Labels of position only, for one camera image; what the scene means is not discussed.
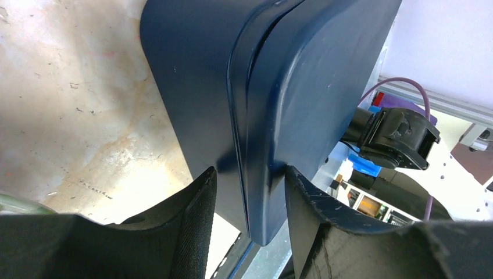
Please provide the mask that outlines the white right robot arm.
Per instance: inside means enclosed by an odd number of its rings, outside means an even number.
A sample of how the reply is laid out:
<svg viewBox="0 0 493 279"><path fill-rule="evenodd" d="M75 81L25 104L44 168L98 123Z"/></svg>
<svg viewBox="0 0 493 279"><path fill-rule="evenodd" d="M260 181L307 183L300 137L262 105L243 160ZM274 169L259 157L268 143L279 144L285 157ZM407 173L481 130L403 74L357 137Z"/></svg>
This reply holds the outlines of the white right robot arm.
<svg viewBox="0 0 493 279"><path fill-rule="evenodd" d="M417 182L427 193L424 220L438 201L454 221L492 221L492 192L453 158L437 128L420 113L358 108L340 141L356 146L362 158Z"/></svg>

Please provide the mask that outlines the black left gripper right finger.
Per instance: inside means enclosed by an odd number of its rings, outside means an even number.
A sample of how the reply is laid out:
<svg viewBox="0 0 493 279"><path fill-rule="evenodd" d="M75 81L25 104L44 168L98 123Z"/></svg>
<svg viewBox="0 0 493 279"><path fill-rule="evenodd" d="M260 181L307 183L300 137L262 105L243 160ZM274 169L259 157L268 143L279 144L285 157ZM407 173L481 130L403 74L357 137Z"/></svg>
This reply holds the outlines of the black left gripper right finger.
<svg viewBox="0 0 493 279"><path fill-rule="evenodd" d="M296 278L491 278L492 223L418 222L366 216L285 169Z"/></svg>

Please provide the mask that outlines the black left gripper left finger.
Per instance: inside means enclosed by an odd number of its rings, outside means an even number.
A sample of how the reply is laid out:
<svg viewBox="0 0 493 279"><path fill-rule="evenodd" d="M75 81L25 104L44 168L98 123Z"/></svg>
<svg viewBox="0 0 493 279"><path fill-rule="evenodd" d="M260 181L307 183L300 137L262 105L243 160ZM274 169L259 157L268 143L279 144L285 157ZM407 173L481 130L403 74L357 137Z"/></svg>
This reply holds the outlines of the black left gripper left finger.
<svg viewBox="0 0 493 279"><path fill-rule="evenodd" d="M217 173L120 224L77 214L1 217L2 278L204 278Z"/></svg>

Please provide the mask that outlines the dark blue box lid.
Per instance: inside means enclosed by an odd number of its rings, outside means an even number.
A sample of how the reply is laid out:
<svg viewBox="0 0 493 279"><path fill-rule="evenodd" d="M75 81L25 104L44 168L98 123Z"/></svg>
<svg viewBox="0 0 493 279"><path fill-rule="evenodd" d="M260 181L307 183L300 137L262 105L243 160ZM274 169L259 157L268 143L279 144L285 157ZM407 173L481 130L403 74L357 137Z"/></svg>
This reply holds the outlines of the dark blue box lid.
<svg viewBox="0 0 493 279"><path fill-rule="evenodd" d="M286 165L313 177L346 130L400 1L269 1L229 65L247 230L261 246L285 222Z"/></svg>

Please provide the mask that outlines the blue chocolate box with insert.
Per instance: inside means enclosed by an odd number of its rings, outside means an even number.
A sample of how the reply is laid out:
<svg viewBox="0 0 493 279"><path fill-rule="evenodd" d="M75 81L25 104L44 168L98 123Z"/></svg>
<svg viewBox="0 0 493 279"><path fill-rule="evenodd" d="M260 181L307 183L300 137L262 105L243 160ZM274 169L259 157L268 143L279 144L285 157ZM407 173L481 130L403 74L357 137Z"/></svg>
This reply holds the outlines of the blue chocolate box with insert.
<svg viewBox="0 0 493 279"><path fill-rule="evenodd" d="M255 70L298 1L147 1L145 57L193 177L218 172L216 209L257 242L285 220L275 190L272 82Z"/></svg>

